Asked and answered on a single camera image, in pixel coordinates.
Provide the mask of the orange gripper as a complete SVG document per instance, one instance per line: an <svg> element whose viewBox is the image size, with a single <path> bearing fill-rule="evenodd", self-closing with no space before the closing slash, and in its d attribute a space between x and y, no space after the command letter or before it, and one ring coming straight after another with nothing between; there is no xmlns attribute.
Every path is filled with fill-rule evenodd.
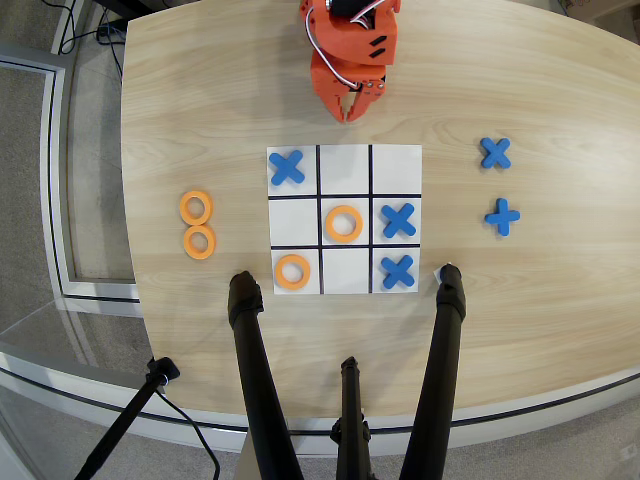
<svg viewBox="0 0 640 480"><path fill-rule="evenodd" d="M314 92L338 122L353 122L384 95L386 67L354 63L328 53L314 52L311 57L311 82ZM351 92L357 93L350 110L345 111L343 101Z"/></svg>

